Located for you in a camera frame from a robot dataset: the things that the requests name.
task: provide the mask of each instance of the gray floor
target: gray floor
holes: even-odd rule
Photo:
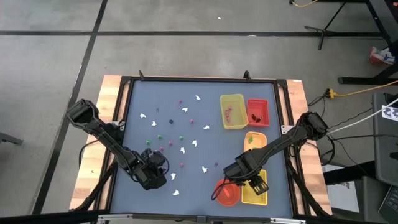
[[[374,3],[393,38],[396,23]],[[96,20],[100,0],[0,2],[0,30],[87,30]],[[292,7],[283,0],[249,1],[109,1],[100,30],[298,31],[304,25],[323,27],[338,4]],[[376,31],[363,5],[348,4],[330,29]],[[55,132],[78,74],[88,37],[0,36],[0,131],[25,140],[22,146],[0,144],[0,216],[30,210]],[[343,86],[339,76],[371,77],[383,67],[368,64],[371,46],[380,39],[333,38],[317,50],[308,37],[98,37],[79,98],[97,100],[103,75],[179,75],[294,78],[304,82],[307,100],[325,88],[338,93],[367,86]],[[396,87],[386,90],[395,92]],[[370,107],[371,94],[327,100],[324,119],[334,125]],[[312,108],[321,111],[322,104]],[[371,122],[336,134],[372,133]],[[44,212],[67,211],[78,172],[78,150],[86,134],[70,128]],[[373,158],[372,140],[344,141],[356,162]],[[321,140],[321,151],[330,145]],[[353,164],[337,146],[335,161]]]

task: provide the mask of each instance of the yellow cable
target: yellow cable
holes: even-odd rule
[[[292,1],[292,4],[293,4],[294,6],[296,6],[296,7],[306,7],[306,6],[311,5],[312,3],[316,3],[317,1],[318,1],[318,0],[314,0],[314,1],[310,2],[310,3],[308,3],[308,4],[305,4],[305,5],[299,5],[299,4],[296,4],[296,3],[294,3],[294,2]]]
[[[376,87],[373,87],[373,88],[368,88],[368,89],[365,89],[365,90],[356,91],[356,92],[347,93],[347,94],[338,94],[338,93],[334,92],[333,95],[334,95],[334,96],[351,96],[351,95],[355,95],[355,94],[358,94],[358,93],[364,93],[364,92],[366,92],[366,91],[376,90],[376,89],[378,89],[378,88],[383,88],[383,87],[392,85],[392,84],[397,83],[397,82],[398,82],[398,80],[397,80],[397,81],[390,82],[390,83],[385,84],[385,85],[382,85],[382,86],[376,86]]]

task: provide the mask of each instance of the wooden table frame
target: wooden table frame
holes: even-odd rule
[[[205,80],[229,80],[229,82],[242,82],[247,80],[247,82],[252,82],[248,74],[245,73],[244,78],[201,78],[201,77],[145,77],[145,79],[154,78],[181,78],[192,81],[205,82]],[[266,79],[255,79],[258,82],[268,81]],[[301,80],[270,80],[274,83],[274,87],[278,88],[278,93],[275,96],[277,100],[277,107],[282,114],[280,117],[280,123],[285,125],[294,125],[294,121],[298,120],[300,115],[308,111],[307,101],[304,95],[303,83]],[[132,77],[122,77],[119,75],[105,75],[101,90],[99,92],[99,97],[96,106],[99,109],[99,117],[104,122],[120,121],[123,118],[126,110],[128,110],[126,102],[129,101],[131,94],[129,93],[129,87],[132,86]],[[94,141],[93,136],[88,136],[87,142]],[[302,146],[300,151],[300,157],[298,160],[290,158],[293,165],[296,167],[297,163],[301,163],[301,166],[296,167],[297,172],[305,180],[305,185],[315,198],[315,200],[321,205],[322,209],[331,214],[331,207],[329,203],[329,198],[326,190],[325,180],[323,178],[322,167],[320,164],[319,154],[315,147],[305,144]],[[105,167],[110,164],[113,157],[110,153],[106,152],[105,147],[100,143],[96,142],[89,145],[84,153],[83,159],[81,161],[80,170],[76,180],[75,189],[72,195],[72,201],[70,203],[70,208],[76,208],[79,206],[84,199],[90,194],[101,175],[106,171]],[[107,209],[110,204],[107,201],[108,197],[111,197],[110,192],[111,185],[109,184],[113,181],[114,176],[108,181],[104,187],[100,200],[96,200],[95,203],[90,208],[95,209]],[[308,203],[303,202],[300,190],[296,184],[294,184],[293,193],[290,194],[292,197],[292,209],[296,214],[312,214],[315,213],[308,206]]]

